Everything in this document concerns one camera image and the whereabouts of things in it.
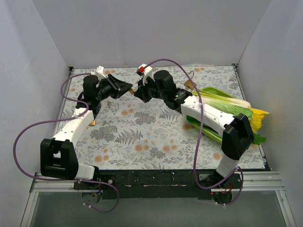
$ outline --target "floral tablecloth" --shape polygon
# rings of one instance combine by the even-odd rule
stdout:
[[[184,88],[186,76],[178,67],[154,67],[153,72],[168,70],[178,87]],[[194,70],[198,87],[213,86],[237,98],[241,90],[232,66],[185,66]],[[76,69],[75,74],[92,69]],[[140,77],[135,68],[104,69],[116,78],[134,84]],[[68,97],[77,98],[84,76],[72,79]],[[80,163],[100,169],[192,169],[198,130],[184,116],[166,107],[162,100],[143,103],[129,92],[120,99],[108,98],[96,126],[87,127],[80,137],[76,153]],[[70,117],[75,103],[66,101],[62,118]],[[215,169],[222,156],[220,145],[206,136],[200,143],[197,168]],[[251,146],[241,157],[242,168],[264,168],[258,146]]]

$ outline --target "white enclosure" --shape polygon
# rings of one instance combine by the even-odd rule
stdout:
[[[89,68],[238,63],[270,0],[33,2],[66,63]]]
[[[14,139],[56,118],[68,66],[137,67],[157,58],[239,63],[248,101],[270,112],[266,157],[303,226],[302,10],[301,0],[0,0],[0,226],[19,226],[32,183],[14,163]],[[29,173],[40,172],[39,145],[52,131],[35,127],[18,143]]]

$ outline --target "green leaf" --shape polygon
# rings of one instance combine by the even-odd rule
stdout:
[[[266,138],[260,136],[259,134],[254,133],[254,136],[255,136],[255,140],[253,141],[253,144],[260,145],[261,143],[264,143],[266,141]]]
[[[193,117],[187,115],[186,119],[191,124],[201,125],[201,122],[198,121],[196,118],[193,118]]]
[[[251,121],[253,111],[250,109],[242,108],[228,103],[215,102],[215,101],[207,102],[207,104],[228,114],[233,114],[236,116],[238,116],[239,114],[244,114],[248,117],[249,121]]]
[[[200,95],[203,98],[212,99],[212,100],[217,101],[217,102],[227,102],[229,104],[240,106],[240,107],[247,108],[247,109],[249,109],[251,107],[250,103],[245,101],[245,100],[241,100],[241,99],[237,99],[237,98],[231,98],[231,97],[225,97],[225,96],[220,96],[220,95],[215,95],[215,94],[209,93],[207,91],[203,91],[201,89],[199,91],[200,91]],[[192,94],[195,95],[195,96],[198,96],[198,93],[196,91],[193,91]]]

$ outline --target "black bracket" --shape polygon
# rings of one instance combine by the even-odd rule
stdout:
[[[100,102],[102,100],[109,96],[117,99],[129,91],[132,86],[132,84],[120,81],[111,74],[101,81],[95,75],[88,75],[83,79],[83,92],[78,96],[78,100],[86,102],[96,118],[101,109]],[[77,103],[76,108],[86,108],[86,106],[83,103]]]
[[[208,176],[200,181],[203,186],[210,186],[208,178],[213,170],[197,170],[197,174]],[[102,182],[111,183],[120,193],[120,198],[198,198],[211,200],[214,198],[211,190],[201,190],[195,183],[193,170],[98,170],[96,173]],[[239,174],[232,175],[227,182],[217,188],[226,188],[229,183],[232,188],[240,188]],[[91,184],[75,182],[75,190],[89,190]],[[101,185],[104,200],[116,199],[115,191]]]
[[[54,157],[59,152],[61,157]],[[40,167],[43,176],[73,180],[79,164],[72,142],[44,139],[40,144]]]
[[[152,98],[162,99],[169,109],[181,113],[181,104],[192,94],[189,91],[177,88],[170,73],[166,70],[160,70],[155,72],[154,80],[148,77],[145,85],[143,85],[142,80],[139,80],[138,89],[134,96],[145,103]]]
[[[248,117],[241,113],[230,124],[225,125],[222,137],[222,151],[227,157],[239,160],[254,139],[254,133]]]

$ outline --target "black joint housing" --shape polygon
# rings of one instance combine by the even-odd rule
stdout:
[[[78,100],[89,105],[89,110],[93,111],[94,118],[101,109],[101,101],[112,97],[117,99],[124,95],[133,85],[116,79],[111,74],[106,79],[99,81],[95,75],[88,75],[83,79],[83,92],[78,96]],[[84,103],[77,103],[76,108],[86,108]]]
[[[184,89],[177,88],[172,76],[166,70],[157,71],[153,77],[154,80],[148,77],[145,85],[143,85],[142,80],[139,80],[138,89],[134,96],[145,103],[152,98],[162,99],[168,108],[181,113],[181,104],[192,94]]]
[[[227,157],[239,160],[254,139],[248,117],[241,113],[229,125],[225,126],[222,151]]]
[[[58,152],[61,157],[54,157]],[[72,142],[44,139],[40,144],[40,167],[43,176],[73,180],[79,164]]]

